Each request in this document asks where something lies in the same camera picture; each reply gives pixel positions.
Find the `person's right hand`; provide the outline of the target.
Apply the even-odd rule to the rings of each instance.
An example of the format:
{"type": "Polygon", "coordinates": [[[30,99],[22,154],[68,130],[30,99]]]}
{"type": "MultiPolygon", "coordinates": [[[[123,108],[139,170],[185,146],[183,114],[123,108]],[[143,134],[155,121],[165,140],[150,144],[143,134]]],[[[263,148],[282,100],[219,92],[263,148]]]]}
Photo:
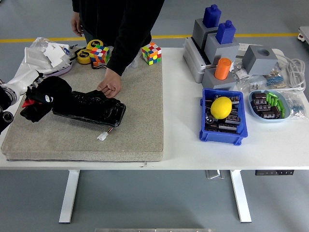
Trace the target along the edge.
{"type": "Polygon", "coordinates": [[[81,24],[80,16],[79,13],[73,12],[72,17],[71,17],[71,29],[72,31],[78,36],[82,37],[84,34],[83,26],[81,24]]]}

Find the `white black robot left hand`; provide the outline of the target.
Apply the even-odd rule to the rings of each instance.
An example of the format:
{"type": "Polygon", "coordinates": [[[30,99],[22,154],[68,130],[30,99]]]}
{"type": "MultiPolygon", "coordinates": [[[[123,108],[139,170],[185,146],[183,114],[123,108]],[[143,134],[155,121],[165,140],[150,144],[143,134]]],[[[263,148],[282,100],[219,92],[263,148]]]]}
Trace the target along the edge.
{"type": "Polygon", "coordinates": [[[15,76],[11,81],[4,84],[4,86],[13,90],[16,95],[20,96],[27,91],[28,86],[30,86],[40,75],[42,75],[41,72],[30,70],[15,76]]]}

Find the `person's left hand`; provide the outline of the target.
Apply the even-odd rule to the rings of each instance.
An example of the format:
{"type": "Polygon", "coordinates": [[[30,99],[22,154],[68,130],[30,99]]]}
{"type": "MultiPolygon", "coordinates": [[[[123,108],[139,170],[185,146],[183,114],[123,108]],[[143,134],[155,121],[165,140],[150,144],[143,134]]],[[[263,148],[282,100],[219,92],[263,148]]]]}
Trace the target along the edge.
{"type": "Polygon", "coordinates": [[[122,89],[121,76],[113,70],[107,68],[104,79],[97,86],[107,98],[114,98],[122,89]]]}

